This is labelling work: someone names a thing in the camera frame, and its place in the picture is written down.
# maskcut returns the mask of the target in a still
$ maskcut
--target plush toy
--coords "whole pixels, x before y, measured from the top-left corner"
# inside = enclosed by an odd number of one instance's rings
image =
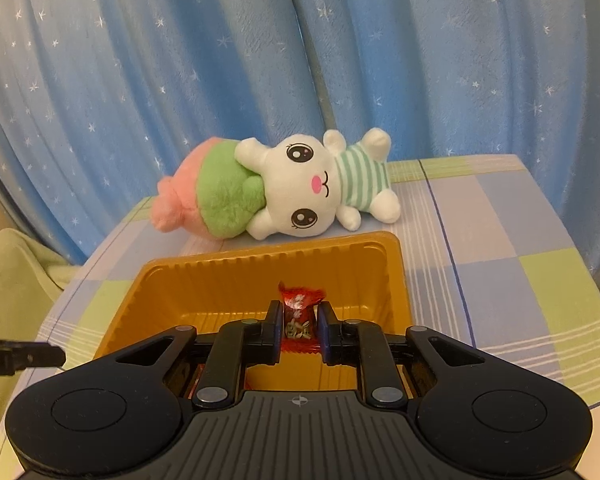
[[[334,218],[355,231],[360,227],[360,211],[384,223],[400,217],[400,201],[386,170],[391,148],[386,132],[372,128],[347,147],[340,132],[328,130],[323,142],[297,134],[275,148],[256,139],[238,143],[235,159],[264,181],[267,205],[247,225],[256,240],[276,232],[319,235]]]
[[[277,232],[319,235],[334,218],[355,231],[360,211],[395,222],[400,202],[386,170],[389,135],[373,128],[347,147],[340,132],[328,130],[323,141],[296,134],[269,148],[255,138],[209,139],[158,183],[152,223],[208,238],[246,230],[263,240]]]

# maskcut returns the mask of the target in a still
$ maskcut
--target table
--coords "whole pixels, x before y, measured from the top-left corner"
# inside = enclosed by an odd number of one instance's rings
[[[392,162],[390,176],[402,217],[387,226],[365,215],[360,232],[388,230],[400,239],[414,322],[579,393],[594,413],[580,469],[600,480],[600,294],[529,172],[514,155],[472,155]],[[66,349],[65,368],[93,357],[148,261],[292,240],[162,234],[149,222],[152,200],[107,236],[45,319],[39,339]],[[345,234],[334,224],[322,236]],[[24,372],[14,395],[58,372]],[[0,480],[21,471],[1,425]]]

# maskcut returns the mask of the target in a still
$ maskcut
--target striped shirt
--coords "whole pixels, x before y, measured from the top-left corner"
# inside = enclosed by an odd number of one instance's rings
[[[336,157],[342,186],[341,202],[359,211],[369,211],[371,201],[390,187],[386,163],[369,157],[359,142]]]

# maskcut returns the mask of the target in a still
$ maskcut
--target curtain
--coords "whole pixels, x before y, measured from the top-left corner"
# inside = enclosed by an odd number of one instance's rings
[[[600,268],[600,0],[0,0],[0,179],[74,262],[209,136],[515,153]]]

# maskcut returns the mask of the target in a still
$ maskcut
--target screw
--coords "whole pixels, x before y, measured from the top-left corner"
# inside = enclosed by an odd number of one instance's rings
[[[213,404],[214,402],[225,400],[229,396],[229,393],[219,386],[207,386],[206,388],[202,388],[196,395],[202,402]]]
[[[382,386],[371,392],[371,396],[378,402],[396,402],[402,398],[402,392],[398,388],[392,386]]]

